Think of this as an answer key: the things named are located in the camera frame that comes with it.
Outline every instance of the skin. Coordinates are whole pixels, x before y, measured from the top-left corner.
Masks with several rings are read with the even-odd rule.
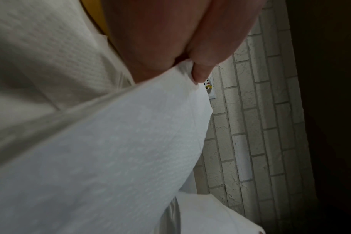
[[[244,41],[265,0],[101,0],[112,43],[136,83],[191,58],[203,83]]]

